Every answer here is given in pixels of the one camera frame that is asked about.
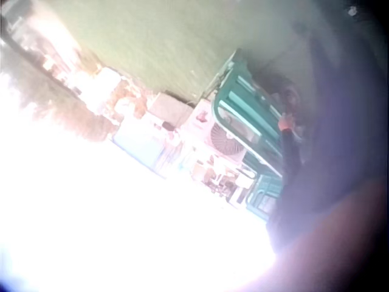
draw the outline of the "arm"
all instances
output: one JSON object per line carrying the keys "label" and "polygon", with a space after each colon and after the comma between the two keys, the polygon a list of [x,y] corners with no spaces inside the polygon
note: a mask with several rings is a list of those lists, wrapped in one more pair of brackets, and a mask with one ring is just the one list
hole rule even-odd
{"label": "arm", "polygon": [[284,185],[288,185],[301,168],[301,158],[291,129],[285,129],[281,132],[281,142],[284,162],[283,180]]}
{"label": "arm", "polygon": [[278,121],[281,131],[281,143],[283,149],[283,181],[284,185],[290,184],[301,167],[301,158],[298,146],[294,140],[294,118],[292,115],[283,114]]}

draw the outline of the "sleeve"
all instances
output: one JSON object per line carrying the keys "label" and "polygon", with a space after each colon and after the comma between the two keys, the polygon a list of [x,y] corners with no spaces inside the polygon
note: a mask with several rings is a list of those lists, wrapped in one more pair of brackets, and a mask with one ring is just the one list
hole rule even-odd
{"label": "sleeve", "polygon": [[283,181],[284,185],[288,185],[301,168],[300,152],[291,130],[281,132],[281,144],[283,149]]}

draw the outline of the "hand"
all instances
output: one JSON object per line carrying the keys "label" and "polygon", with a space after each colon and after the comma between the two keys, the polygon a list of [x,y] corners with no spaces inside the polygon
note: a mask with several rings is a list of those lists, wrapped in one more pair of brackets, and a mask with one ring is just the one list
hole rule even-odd
{"label": "hand", "polygon": [[294,118],[292,114],[282,114],[280,120],[278,121],[278,127],[280,131],[284,130],[293,130],[295,126]]}

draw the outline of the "person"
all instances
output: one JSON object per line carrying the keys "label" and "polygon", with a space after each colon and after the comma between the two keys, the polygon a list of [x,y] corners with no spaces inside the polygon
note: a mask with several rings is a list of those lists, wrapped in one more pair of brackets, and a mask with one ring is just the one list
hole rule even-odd
{"label": "person", "polygon": [[[295,149],[284,147],[285,161],[295,160],[286,163],[286,183],[267,223],[277,260],[242,291],[387,287],[377,269],[388,254],[388,88],[369,46],[352,26],[338,27],[337,67],[316,34],[308,36],[318,94],[311,158],[301,165]],[[292,124],[281,118],[283,142]]]}

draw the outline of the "fan grille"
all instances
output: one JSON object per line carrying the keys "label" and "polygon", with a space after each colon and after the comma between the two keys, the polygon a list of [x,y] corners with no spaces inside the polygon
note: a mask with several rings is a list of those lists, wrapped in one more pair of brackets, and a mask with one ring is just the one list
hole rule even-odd
{"label": "fan grille", "polygon": [[244,150],[244,147],[234,138],[228,137],[227,132],[217,123],[212,127],[211,141],[217,151],[224,155],[235,155]]}

